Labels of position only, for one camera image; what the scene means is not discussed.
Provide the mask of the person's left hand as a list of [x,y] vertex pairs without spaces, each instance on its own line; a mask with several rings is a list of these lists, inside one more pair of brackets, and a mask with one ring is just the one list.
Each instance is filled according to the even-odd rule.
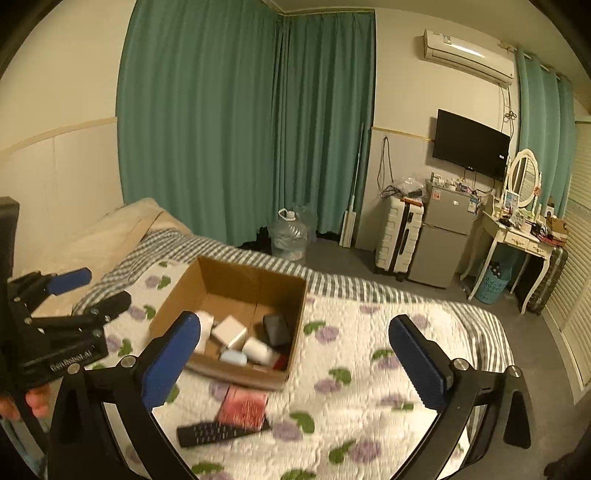
[[[50,410],[50,396],[51,387],[49,384],[34,388],[26,393],[26,404],[31,408],[35,417],[42,418],[48,415]],[[9,420],[19,420],[21,418],[17,406],[6,391],[1,392],[0,414],[3,418]]]

